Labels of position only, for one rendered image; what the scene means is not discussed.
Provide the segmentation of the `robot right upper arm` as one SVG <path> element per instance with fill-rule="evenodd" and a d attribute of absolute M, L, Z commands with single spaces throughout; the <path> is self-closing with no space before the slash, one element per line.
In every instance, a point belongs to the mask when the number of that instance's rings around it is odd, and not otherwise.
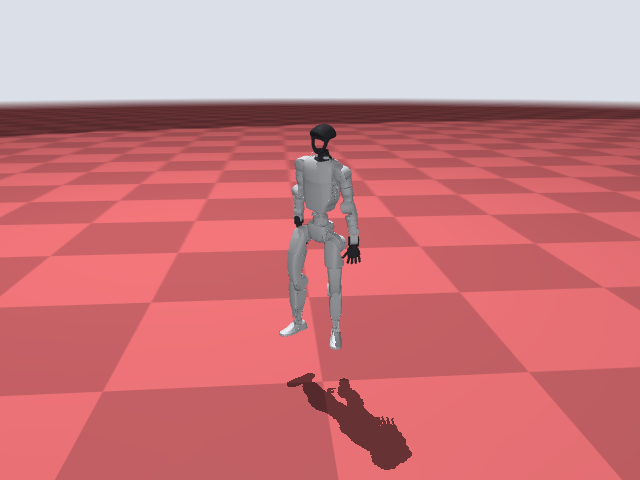
<path fill-rule="evenodd" d="M 302 156 L 295 160 L 295 168 L 296 168 L 296 181 L 297 185 L 292 187 L 291 192 L 296 198 L 303 198 L 303 162 L 308 156 Z"/>

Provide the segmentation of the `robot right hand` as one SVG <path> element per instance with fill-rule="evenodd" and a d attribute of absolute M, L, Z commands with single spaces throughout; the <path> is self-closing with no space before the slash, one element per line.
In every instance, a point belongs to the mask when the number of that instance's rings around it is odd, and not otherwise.
<path fill-rule="evenodd" d="M 299 216 L 295 216 L 295 217 L 294 217 L 294 224 L 296 224 L 296 228 L 297 228 L 297 227 L 299 227 L 299 226 L 301 226 L 303 222 L 304 222 L 304 220 L 302 220 L 302 221 L 300 222 L 300 217 L 299 217 Z M 306 242 L 306 244 L 308 244 L 308 242 Z"/>

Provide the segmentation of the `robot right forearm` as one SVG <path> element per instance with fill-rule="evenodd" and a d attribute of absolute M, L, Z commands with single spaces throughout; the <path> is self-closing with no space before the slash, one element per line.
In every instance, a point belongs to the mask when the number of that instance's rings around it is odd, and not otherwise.
<path fill-rule="evenodd" d="M 294 216 L 293 216 L 293 219 L 294 219 L 295 216 L 299 216 L 300 217 L 300 222 L 301 222 L 303 220 L 303 218 L 304 218 L 304 214 L 303 213 L 304 213 L 304 202 L 305 202 L 305 199 L 304 199 L 304 197 L 300 198 L 300 199 L 296 198 L 294 195 L 293 195 L 293 199 L 294 199 Z"/>

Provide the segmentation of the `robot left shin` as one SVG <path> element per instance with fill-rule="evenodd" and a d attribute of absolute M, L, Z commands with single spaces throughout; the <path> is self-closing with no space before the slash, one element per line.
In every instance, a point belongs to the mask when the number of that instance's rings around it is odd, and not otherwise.
<path fill-rule="evenodd" d="M 341 293 L 333 293 L 330 296 L 330 316 L 332 318 L 333 333 L 336 329 L 339 333 L 339 319 L 341 316 Z"/>

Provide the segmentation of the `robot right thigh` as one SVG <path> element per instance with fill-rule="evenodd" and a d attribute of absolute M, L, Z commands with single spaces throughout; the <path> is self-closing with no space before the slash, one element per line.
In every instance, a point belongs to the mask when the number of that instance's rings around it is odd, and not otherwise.
<path fill-rule="evenodd" d="M 308 225 L 301 225 L 294 229 L 288 250 L 288 275 L 296 289 L 302 290 L 308 284 L 308 278 L 302 273 L 307 254 L 306 242 L 312 239 L 308 236 Z"/>

